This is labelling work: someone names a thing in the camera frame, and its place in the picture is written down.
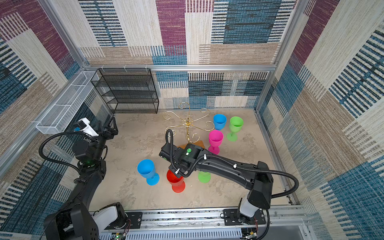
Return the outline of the green wine glass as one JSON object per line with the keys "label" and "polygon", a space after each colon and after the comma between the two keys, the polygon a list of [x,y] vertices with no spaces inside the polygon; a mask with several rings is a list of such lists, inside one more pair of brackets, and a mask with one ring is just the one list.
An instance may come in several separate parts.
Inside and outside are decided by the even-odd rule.
{"label": "green wine glass", "polygon": [[231,142],[235,142],[238,139],[237,133],[242,129],[244,120],[240,117],[232,117],[230,119],[230,133],[227,134],[227,139]]}
{"label": "green wine glass", "polygon": [[211,173],[199,172],[198,179],[201,183],[208,183],[211,180]]}

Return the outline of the light blue wine glass front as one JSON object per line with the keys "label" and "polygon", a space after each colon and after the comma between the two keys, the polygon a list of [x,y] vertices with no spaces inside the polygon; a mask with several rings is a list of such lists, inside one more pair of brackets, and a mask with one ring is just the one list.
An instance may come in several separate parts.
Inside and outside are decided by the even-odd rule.
{"label": "light blue wine glass front", "polygon": [[215,125],[215,130],[220,131],[225,127],[227,123],[227,117],[223,114],[216,114],[214,115],[213,122]]}

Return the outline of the green wine glass front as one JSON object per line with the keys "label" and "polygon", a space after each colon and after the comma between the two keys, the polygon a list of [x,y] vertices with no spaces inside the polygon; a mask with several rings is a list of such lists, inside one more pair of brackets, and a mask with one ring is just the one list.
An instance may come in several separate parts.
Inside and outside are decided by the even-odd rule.
{"label": "green wine glass front", "polygon": [[230,133],[227,134],[227,139],[231,142],[235,142],[238,139],[237,133],[242,129],[244,120],[240,117],[232,117],[230,119]]}

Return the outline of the blue wine glass back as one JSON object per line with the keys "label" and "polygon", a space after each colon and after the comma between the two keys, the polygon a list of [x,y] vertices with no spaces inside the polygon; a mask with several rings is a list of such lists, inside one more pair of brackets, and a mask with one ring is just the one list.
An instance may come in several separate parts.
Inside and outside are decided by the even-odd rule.
{"label": "blue wine glass back", "polygon": [[150,186],[155,186],[160,180],[160,176],[156,172],[154,162],[149,159],[142,160],[138,164],[137,170],[138,173],[146,179],[147,184]]}

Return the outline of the pink wine glass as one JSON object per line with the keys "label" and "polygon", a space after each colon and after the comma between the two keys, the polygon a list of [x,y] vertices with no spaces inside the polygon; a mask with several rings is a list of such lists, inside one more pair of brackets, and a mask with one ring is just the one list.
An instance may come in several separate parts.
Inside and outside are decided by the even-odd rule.
{"label": "pink wine glass", "polygon": [[218,155],[220,153],[220,145],[223,142],[224,135],[221,131],[213,130],[209,133],[209,143],[210,146],[208,151],[211,153]]}

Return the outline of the green wine glass back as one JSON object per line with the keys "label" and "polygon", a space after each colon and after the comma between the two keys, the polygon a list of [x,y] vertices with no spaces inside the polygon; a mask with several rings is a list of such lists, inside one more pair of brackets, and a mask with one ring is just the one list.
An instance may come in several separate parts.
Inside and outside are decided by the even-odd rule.
{"label": "green wine glass back", "polygon": [[211,173],[199,172],[198,179],[201,183],[208,183],[211,180]]}

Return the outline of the red wine glass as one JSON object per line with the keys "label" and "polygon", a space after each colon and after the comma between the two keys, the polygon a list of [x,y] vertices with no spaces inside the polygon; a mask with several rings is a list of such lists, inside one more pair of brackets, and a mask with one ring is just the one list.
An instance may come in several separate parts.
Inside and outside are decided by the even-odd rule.
{"label": "red wine glass", "polygon": [[184,178],[178,178],[171,170],[167,171],[167,180],[172,186],[172,190],[175,193],[181,193],[185,190],[186,184]]}

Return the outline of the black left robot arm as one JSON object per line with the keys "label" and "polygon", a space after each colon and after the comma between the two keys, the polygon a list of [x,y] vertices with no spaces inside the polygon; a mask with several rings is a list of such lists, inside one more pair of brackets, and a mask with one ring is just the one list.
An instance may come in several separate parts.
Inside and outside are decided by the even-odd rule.
{"label": "black left robot arm", "polygon": [[[86,118],[80,119],[75,125],[78,130],[52,135],[39,147],[41,158],[71,167],[79,175],[74,180],[76,186],[68,200],[56,213],[48,215],[44,220],[42,236],[48,240],[97,240],[107,227],[121,229],[129,223],[119,202],[103,207],[96,215],[89,211],[92,198],[107,173],[106,142],[119,133],[115,116],[111,116],[104,125],[100,124],[97,131],[89,125]],[[54,160],[44,154],[44,147],[49,141],[65,135],[81,136],[72,147],[78,160],[77,165]]]}

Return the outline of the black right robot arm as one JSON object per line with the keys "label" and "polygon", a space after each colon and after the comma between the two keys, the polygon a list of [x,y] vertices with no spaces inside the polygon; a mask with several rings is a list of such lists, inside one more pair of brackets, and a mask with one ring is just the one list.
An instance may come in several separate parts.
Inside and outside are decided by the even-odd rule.
{"label": "black right robot arm", "polygon": [[[258,210],[269,210],[272,199],[290,195],[299,187],[299,181],[294,175],[270,170],[264,162],[258,162],[257,165],[236,162],[194,144],[187,144],[184,149],[178,148],[174,145],[171,129],[166,130],[165,140],[159,156],[171,163],[169,170],[177,178],[188,178],[192,172],[200,171],[231,180],[249,190],[248,195],[241,199],[237,216],[234,218],[242,224],[253,221]],[[272,175],[291,179],[294,182],[293,187],[285,192],[273,194]]]}

